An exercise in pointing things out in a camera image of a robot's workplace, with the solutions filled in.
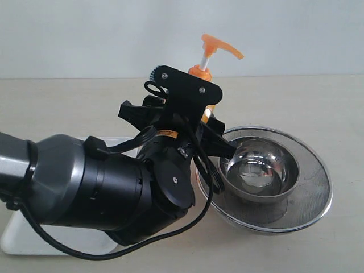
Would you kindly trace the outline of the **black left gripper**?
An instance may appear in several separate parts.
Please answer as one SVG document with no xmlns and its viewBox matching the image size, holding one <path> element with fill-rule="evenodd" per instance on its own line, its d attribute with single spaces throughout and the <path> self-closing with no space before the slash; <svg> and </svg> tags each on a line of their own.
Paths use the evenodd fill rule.
<svg viewBox="0 0 364 273">
<path fill-rule="evenodd" d="M 170 95 L 161 112 L 158 107 L 136 106 L 125 100 L 118 117 L 139 131 L 151 124 L 156 127 L 156 135 L 142 146 L 143 159 L 191 159 L 204 152 L 231 159 L 237 150 L 236 141 L 222 136 L 225 124 L 214 114 L 207 123 L 201 122 L 204 110 L 203 95 Z"/>
</svg>

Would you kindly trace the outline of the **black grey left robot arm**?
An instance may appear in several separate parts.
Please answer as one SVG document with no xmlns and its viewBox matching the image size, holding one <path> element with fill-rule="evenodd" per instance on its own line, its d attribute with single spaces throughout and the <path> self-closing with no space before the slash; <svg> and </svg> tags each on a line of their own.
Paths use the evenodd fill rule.
<svg viewBox="0 0 364 273">
<path fill-rule="evenodd" d="M 147 96 L 121 104 L 119 116 L 139 130 L 107 146 L 58 134 L 39 142 L 1 134 L 1 201 L 33 226 L 96 229 L 136 245 L 184 217 L 195 204 L 192 160 L 211 179 L 210 157 L 237 146 L 224 124 L 201 120 L 204 103 Z"/>
</svg>

